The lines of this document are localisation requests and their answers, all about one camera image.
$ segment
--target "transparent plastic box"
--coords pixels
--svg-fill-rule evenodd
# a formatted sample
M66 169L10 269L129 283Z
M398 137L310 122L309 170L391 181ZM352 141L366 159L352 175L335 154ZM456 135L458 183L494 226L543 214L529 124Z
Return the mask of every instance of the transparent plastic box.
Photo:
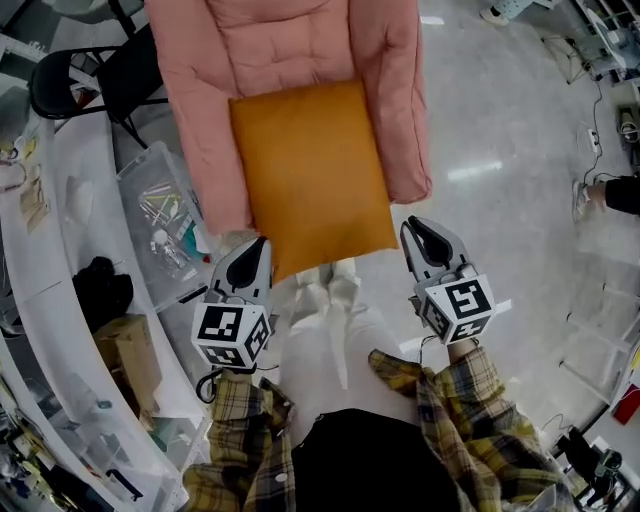
M157 312L209 284L211 255L196 249L193 228L206 237L202 214L181 159L155 142L118 174L131 241Z

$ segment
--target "black office chair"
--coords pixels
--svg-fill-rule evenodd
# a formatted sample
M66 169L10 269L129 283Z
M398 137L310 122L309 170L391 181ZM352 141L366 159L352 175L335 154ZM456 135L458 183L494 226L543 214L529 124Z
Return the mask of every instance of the black office chair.
M106 61L101 53L115 52ZM98 80L104 106L81 108L71 93L73 79L69 67L74 55L92 54L98 61L94 75ZM131 113L140 105L167 103L167 99L148 99L162 86L158 57L149 25L140 29L122 46L99 46L63 50L47 55L36 64L29 81L33 110L47 119L69 119L93 112L109 114L144 149L147 145L136 131Z

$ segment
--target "tufted pink cushion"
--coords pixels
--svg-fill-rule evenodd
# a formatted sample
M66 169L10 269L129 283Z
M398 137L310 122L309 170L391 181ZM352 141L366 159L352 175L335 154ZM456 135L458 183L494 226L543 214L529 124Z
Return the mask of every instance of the tufted pink cushion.
M229 98L365 84L391 201L431 193L416 0L146 0L192 181L212 233L252 224Z

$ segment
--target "red object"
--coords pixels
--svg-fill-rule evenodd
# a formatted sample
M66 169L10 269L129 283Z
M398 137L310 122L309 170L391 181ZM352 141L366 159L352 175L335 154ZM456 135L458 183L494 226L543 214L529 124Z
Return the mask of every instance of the red object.
M613 417L618 423L626 425L638 407L640 407L640 391L636 386L631 384L627 392L623 395L622 400L618 403Z

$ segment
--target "cardboard box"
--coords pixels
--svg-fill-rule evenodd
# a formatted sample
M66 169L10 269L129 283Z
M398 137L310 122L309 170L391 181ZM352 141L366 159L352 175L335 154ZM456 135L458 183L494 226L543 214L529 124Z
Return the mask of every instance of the cardboard box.
M162 381L162 373L151 342L147 317L125 315L116 318L100 328L93 339L134 414L145 428L153 429L150 417L159 412L153 393Z

